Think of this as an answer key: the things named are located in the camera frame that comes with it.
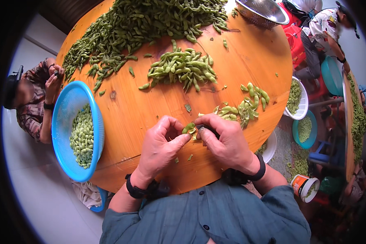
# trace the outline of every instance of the wood grain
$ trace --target wood grain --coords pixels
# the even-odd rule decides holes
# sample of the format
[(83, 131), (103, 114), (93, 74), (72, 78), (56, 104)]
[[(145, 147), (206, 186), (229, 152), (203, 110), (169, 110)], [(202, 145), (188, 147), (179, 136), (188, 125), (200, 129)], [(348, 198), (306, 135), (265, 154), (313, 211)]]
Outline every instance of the wood grain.
[[(69, 33), (60, 49), (58, 64), (62, 64), (72, 44), (81, 38), (97, 17), (108, 11), (112, 3), (112, 0), (105, 0), (79, 20), (76, 29)], [(171, 51), (169, 37), (157, 40), (157, 44), (151, 47), (144, 44), (135, 53), (138, 61), (128, 61), (117, 75), (111, 75), (103, 81), (99, 90), (106, 89), (105, 95), (100, 97), (95, 93), (94, 97), (105, 123), (105, 146), (91, 178), (92, 183), (111, 192), (119, 190), (125, 182), (124, 176), (137, 167), (146, 130), (157, 123), (157, 115), (159, 118), (170, 115), (188, 124), (199, 112), (211, 113), (222, 101), (228, 101), (229, 105), (236, 107), (247, 95), (240, 90), (240, 84), (247, 85), (248, 82), (267, 91), (270, 96), (266, 111), (259, 108), (259, 119), (250, 122), (244, 130), (252, 151), (264, 143), (280, 120), (287, 103), (292, 77), (290, 48), (282, 27), (268, 30), (252, 25), (241, 15), (233, 18), (230, 16), (233, 7), (234, 1), (226, 6), (231, 31), (219, 35), (212, 26), (204, 27), (201, 28), (204, 33), (198, 38), (214, 59), (213, 69), (218, 74), (218, 85), (210, 82), (202, 84), (199, 93), (192, 87), (187, 94), (180, 83), (138, 90), (138, 86), (147, 82), (150, 64), (158, 61), (161, 54)], [(222, 45), (223, 39), (228, 42), (228, 50)], [(198, 44), (187, 40), (177, 40), (177, 44), (183, 49), (191, 47), (204, 53)], [(151, 53), (153, 57), (142, 58), (146, 53)], [(130, 66), (133, 67), (135, 78), (128, 71)], [(92, 89), (95, 81), (85, 75), (88, 69), (89, 66), (85, 65), (82, 73), (76, 70), (73, 77)], [(110, 97), (112, 92), (116, 93), (114, 99)], [(184, 107), (187, 103), (192, 108), (190, 113)], [(190, 154), (194, 156), (187, 161)], [(219, 179), (223, 169), (226, 169), (202, 146), (201, 141), (190, 141), (178, 153), (178, 157), (180, 162), (172, 163), (159, 176), (170, 184), (172, 194), (209, 184)]]
[[(359, 93), (358, 84), (355, 80), (355, 76), (350, 71), (352, 80), (355, 83), (355, 92), (358, 96), (359, 103), (362, 104), (361, 94)], [(354, 105), (351, 98), (351, 86), (350, 82), (347, 79), (347, 74), (344, 73), (344, 85), (345, 85), (345, 98), (346, 98), (346, 116), (347, 116), (347, 145), (346, 145), (346, 179), (349, 182), (352, 178), (352, 173), (354, 172), (355, 163), (354, 163), (354, 142), (352, 140), (351, 127), (354, 119)]]

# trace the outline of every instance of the wristwatch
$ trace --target wristwatch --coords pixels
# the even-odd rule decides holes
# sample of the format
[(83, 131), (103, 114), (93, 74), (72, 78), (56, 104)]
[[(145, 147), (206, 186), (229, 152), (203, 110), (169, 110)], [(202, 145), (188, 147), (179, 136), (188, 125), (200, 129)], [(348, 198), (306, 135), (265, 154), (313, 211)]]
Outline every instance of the wristwatch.
[(261, 154), (256, 154), (260, 162), (259, 171), (255, 175), (247, 175), (239, 170), (229, 168), (221, 174), (221, 179), (228, 185), (246, 185), (248, 181), (258, 181), (266, 172), (266, 163), (264, 163)]
[(43, 108), (44, 109), (49, 109), (49, 110), (53, 111), (54, 110), (54, 104), (46, 104), (46, 103), (44, 103), (43, 104)]
[(135, 199), (142, 199), (144, 198), (146, 195), (150, 195), (152, 194), (154, 191), (156, 191), (156, 189), (158, 188), (158, 183), (156, 180), (153, 180), (148, 188), (146, 190), (142, 190), (136, 186), (132, 186), (132, 184), (130, 183), (130, 176), (132, 174), (127, 174), (125, 176), (126, 179), (126, 188), (129, 192), (129, 194), (135, 198)]
[(342, 64), (344, 64), (347, 60), (346, 60), (346, 57), (344, 57), (344, 59), (343, 60), (340, 60), (338, 57), (336, 57), (337, 58), (337, 60), (339, 61), (339, 62), (341, 62)]
[(266, 172), (266, 163), (264, 162), (262, 155), (258, 153), (258, 154), (256, 154), (256, 156), (259, 159), (260, 168), (259, 168), (259, 171), (255, 175), (247, 175), (247, 179), (250, 181), (260, 180), (264, 176), (264, 173)]

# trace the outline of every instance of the black cap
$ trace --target black cap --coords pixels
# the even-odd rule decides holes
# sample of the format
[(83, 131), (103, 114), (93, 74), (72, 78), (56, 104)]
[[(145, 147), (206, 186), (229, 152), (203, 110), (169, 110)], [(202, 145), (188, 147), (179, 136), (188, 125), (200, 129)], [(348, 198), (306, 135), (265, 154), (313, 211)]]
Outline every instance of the black cap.
[(13, 109), (12, 105), (14, 102), (14, 98), (16, 95), (16, 89), (17, 85), (20, 81), (20, 78), (23, 73), (23, 65), (19, 67), (19, 70), (16, 73), (16, 75), (9, 75), (7, 77), (7, 81), (5, 83), (5, 90), (4, 90), (4, 107), (6, 109)]
[(355, 35), (359, 39), (360, 37), (356, 30), (356, 22), (355, 22), (354, 18), (352, 17), (351, 13), (347, 10), (346, 7), (342, 6), (338, 1), (336, 1), (336, 4), (339, 6), (339, 10), (347, 16), (347, 20), (354, 27)]

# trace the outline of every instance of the blue-gray shirt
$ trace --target blue-gray shirt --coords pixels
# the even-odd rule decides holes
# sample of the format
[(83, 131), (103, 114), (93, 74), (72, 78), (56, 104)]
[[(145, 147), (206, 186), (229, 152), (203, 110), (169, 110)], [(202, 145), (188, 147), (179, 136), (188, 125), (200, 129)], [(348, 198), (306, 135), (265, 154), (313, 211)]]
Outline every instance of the blue-gray shirt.
[(106, 212), (100, 243), (309, 243), (310, 228), (290, 186), (261, 199), (222, 181), (148, 202), (139, 212)]

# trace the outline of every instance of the stainless steel colander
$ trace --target stainless steel colander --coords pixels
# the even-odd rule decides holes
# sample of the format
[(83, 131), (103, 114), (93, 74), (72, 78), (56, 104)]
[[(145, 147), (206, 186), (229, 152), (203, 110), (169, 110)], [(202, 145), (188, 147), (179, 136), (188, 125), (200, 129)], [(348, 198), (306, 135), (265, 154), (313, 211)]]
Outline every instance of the stainless steel colander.
[(272, 28), (287, 25), (287, 13), (274, 0), (235, 0), (237, 9), (257, 25)]

